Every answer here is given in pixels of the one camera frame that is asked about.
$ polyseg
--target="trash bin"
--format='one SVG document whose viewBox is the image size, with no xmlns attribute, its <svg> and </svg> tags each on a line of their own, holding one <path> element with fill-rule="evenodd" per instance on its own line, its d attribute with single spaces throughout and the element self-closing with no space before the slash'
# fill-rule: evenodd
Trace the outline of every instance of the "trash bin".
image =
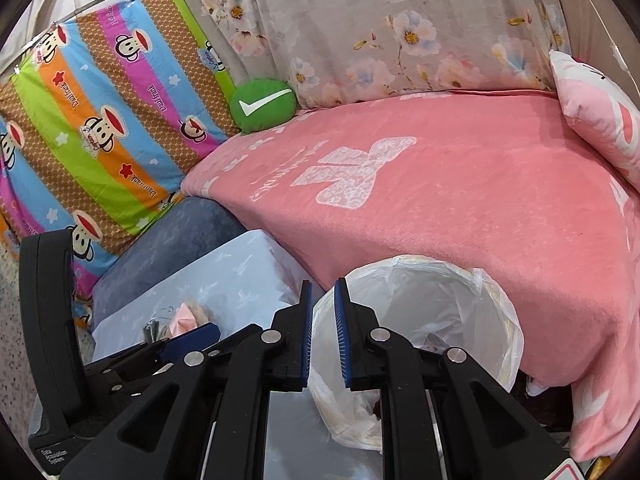
<svg viewBox="0 0 640 480">
<path fill-rule="evenodd" d="M 513 304 L 484 270 L 404 255 L 355 269 L 346 279 L 351 300 L 373 308 L 381 326 L 418 348 L 463 348 L 506 390 L 513 386 L 524 338 Z M 344 387 L 333 289 L 314 309 L 308 387 L 334 440 L 382 450 L 382 425 L 373 413 L 380 394 Z"/>
</svg>

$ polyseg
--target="terrazzo floor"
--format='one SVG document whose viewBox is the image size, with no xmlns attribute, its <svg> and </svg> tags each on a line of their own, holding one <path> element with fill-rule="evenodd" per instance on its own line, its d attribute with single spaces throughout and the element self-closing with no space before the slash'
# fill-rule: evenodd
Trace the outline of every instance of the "terrazzo floor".
<svg viewBox="0 0 640 480">
<path fill-rule="evenodd" d="M 20 320 L 18 262 L 0 244 L 0 412 L 24 449 L 35 396 Z"/>
</svg>

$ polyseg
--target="pink fabric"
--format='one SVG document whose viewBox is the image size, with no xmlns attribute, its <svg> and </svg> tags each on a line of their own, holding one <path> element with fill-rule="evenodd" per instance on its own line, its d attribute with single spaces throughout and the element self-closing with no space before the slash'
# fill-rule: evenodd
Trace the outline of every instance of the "pink fabric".
<svg viewBox="0 0 640 480">
<path fill-rule="evenodd" d="M 640 112 L 611 79 L 562 52 L 550 53 L 567 123 L 640 190 Z"/>
<path fill-rule="evenodd" d="M 198 327 L 196 318 L 189 308 L 189 305 L 182 303 L 175 311 L 174 317 L 169 323 L 169 334 L 171 338 L 186 334 Z"/>
<path fill-rule="evenodd" d="M 640 418 L 640 203 L 543 92 L 417 94 L 229 139 L 188 174 L 329 288 L 424 254 L 481 267 L 516 307 L 521 368 L 574 384 L 578 460 Z"/>
</svg>

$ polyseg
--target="green stripe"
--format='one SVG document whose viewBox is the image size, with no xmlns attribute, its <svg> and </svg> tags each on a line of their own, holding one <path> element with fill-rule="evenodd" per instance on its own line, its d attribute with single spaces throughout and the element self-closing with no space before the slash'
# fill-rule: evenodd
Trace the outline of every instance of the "green stripe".
<svg viewBox="0 0 640 480">
<path fill-rule="evenodd" d="M 187 24 L 187 27 L 193 34 L 193 37 L 196 39 L 198 46 L 200 48 L 205 48 L 207 43 L 207 37 L 205 33 L 200 28 L 200 25 L 196 21 L 194 15 L 191 13 L 191 9 L 187 5 L 185 0 L 173 0 L 175 6 L 180 12 L 184 22 Z M 223 70 L 222 72 L 216 72 L 216 81 L 220 85 L 222 89 L 222 93 L 225 95 L 225 99 L 227 102 L 231 102 L 231 96 L 236 91 L 236 85 L 234 84 L 229 72 L 227 70 Z"/>
<path fill-rule="evenodd" d="M 33 64 L 24 63 L 13 83 L 31 123 L 60 164 L 114 222 L 130 234 L 138 234 L 140 228 L 134 219 L 147 215 L 148 210 L 85 151 L 80 133 L 67 122 Z M 56 137 L 60 133 L 68 137 L 59 147 Z"/>
</svg>

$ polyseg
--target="blue stripe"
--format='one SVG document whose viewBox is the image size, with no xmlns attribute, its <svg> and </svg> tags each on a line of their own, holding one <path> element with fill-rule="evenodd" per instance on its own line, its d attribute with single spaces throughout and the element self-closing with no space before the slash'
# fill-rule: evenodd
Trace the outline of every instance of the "blue stripe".
<svg viewBox="0 0 640 480">
<path fill-rule="evenodd" d="M 0 120 L 0 129 L 3 132 L 6 131 L 2 120 Z M 14 157 L 14 166 L 7 171 L 9 183 L 18 200 L 24 204 L 38 224 L 47 231 L 56 231 L 75 225 L 73 217 L 44 186 L 20 150 L 14 151 Z M 47 218 L 50 210 L 56 213 L 57 219 L 51 221 Z M 95 253 L 94 259 L 90 262 L 86 260 L 78 260 L 78 262 L 89 272 L 100 277 L 116 262 L 117 257 L 95 242 L 92 242 L 92 247 Z"/>
<path fill-rule="evenodd" d="M 177 190 L 184 178 L 174 160 L 155 142 L 145 130 L 138 118 L 124 102 L 118 90 L 109 77 L 101 72 L 94 63 L 88 47 L 82 41 L 82 36 L 75 21 L 65 23 L 65 27 L 72 40 L 59 51 L 65 58 L 69 68 L 82 87 L 82 92 L 89 99 L 95 110 L 103 105 L 113 106 L 124 119 L 129 134 L 118 139 L 129 154 L 142 166 L 149 176 L 169 193 Z"/>
<path fill-rule="evenodd" d="M 178 60 L 175 59 L 174 53 L 166 44 L 166 41 L 156 28 L 156 25 L 142 2 L 139 0 L 136 0 L 134 3 L 122 2 L 119 4 L 119 9 L 122 19 L 127 24 L 127 27 L 129 27 L 129 30 L 141 28 L 149 35 L 149 38 L 151 38 L 153 45 L 151 52 L 145 52 L 144 54 L 140 52 L 140 54 L 144 56 L 149 65 L 151 65 L 162 86 L 164 86 L 166 92 L 169 94 L 175 109 L 178 110 L 180 117 L 182 119 L 188 115 L 197 117 L 202 121 L 205 129 L 218 142 L 224 142 L 226 135 L 216 126 L 216 123 L 210 117 L 200 96 L 193 89 L 187 75 L 182 70 Z M 169 78 L 174 75 L 177 75 L 180 79 L 177 85 L 169 84 Z M 211 73 L 211 84 L 218 84 L 213 72 Z"/>
</svg>

